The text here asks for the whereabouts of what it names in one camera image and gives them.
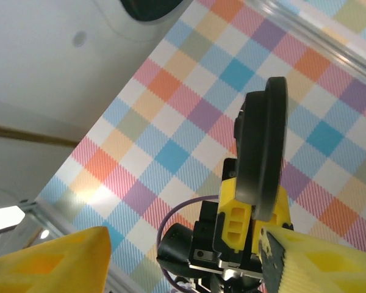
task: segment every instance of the colorful plaid pattern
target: colorful plaid pattern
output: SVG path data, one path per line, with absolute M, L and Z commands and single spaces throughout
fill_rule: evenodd
M 366 59 L 366 0 L 274 0 Z
M 244 95 L 286 76 L 282 185 L 297 231 L 366 251 L 366 84 L 238 0 L 194 1 L 47 184 L 77 229 L 105 225 L 112 261 L 166 292 L 156 231 L 217 194 Z M 173 221 L 192 226 L 200 205 Z

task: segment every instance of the wire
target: wire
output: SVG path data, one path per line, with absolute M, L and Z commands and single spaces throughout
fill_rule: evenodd
M 192 198 L 191 200 L 187 200 L 184 201 L 180 204 L 178 204 L 177 206 L 175 206 L 172 210 L 170 210 L 164 217 L 164 219 L 161 221 L 159 230 L 157 231 L 157 236 L 156 236 L 156 246 L 157 248 L 160 246 L 160 242 L 161 242 L 161 235 L 163 233 L 163 230 L 165 228 L 165 225 L 167 224 L 167 221 L 172 217 L 172 215 L 174 213 L 176 213 L 178 210 L 193 204 L 193 203 L 199 203 L 200 201 L 204 201 L 204 200 L 217 200 L 218 199 L 218 195 L 208 195 L 206 197 L 197 197 L 197 198 Z M 177 282 L 175 282 L 174 280 L 172 280 L 172 277 L 170 276 L 170 274 L 167 272 L 167 270 L 163 269 L 162 267 L 161 271 L 164 275 L 164 277 L 167 279 L 167 281 L 172 285 L 172 287 L 174 287 L 175 289 L 179 290 L 180 292 L 183 293 L 192 293 L 192 290 L 180 287 L 180 285 L 177 284 Z

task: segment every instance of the wooden trim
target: wooden trim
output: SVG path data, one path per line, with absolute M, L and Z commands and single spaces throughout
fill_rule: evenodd
M 61 147 L 75 148 L 79 142 L 61 139 L 53 136 L 46 136 L 44 134 L 37 134 L 28 131 L 20 131 L 8 127 L 0 126 L 0 137 L 4 139 L 16 139 L 27 142 L 43 143 L 45 145 L 59 145 Z

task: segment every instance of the checkered tablecloth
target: checkered tablecloth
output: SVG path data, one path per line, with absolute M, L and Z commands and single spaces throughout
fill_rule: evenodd
M 274 0 L 366 60 L 366 0 Z
M 38 199 L 76 229 L 107 226 L 127 279 L 166 292 L 156 229 L 218 193 L 245 93 L 270 76 L 289 86 L 282 185 L 296 230 L 366 251 L 366 83 L 238 0 L 194 1 Z

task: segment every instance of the plaid fabric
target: plaid fabric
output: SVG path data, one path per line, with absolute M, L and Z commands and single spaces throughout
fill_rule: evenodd
M 297 231 L 366 251 L 366 84 L 238 0 L 194 1 L 40 194 L 77 229 L 105 225 L 112 261 L 165 292 L 156 231 L 217 194 L 244 95 L 289 83 L 282 185 Z M 200 205 L 173 221 L 192 226 Z
M 274 0 L 366 59 L 366 0 Z

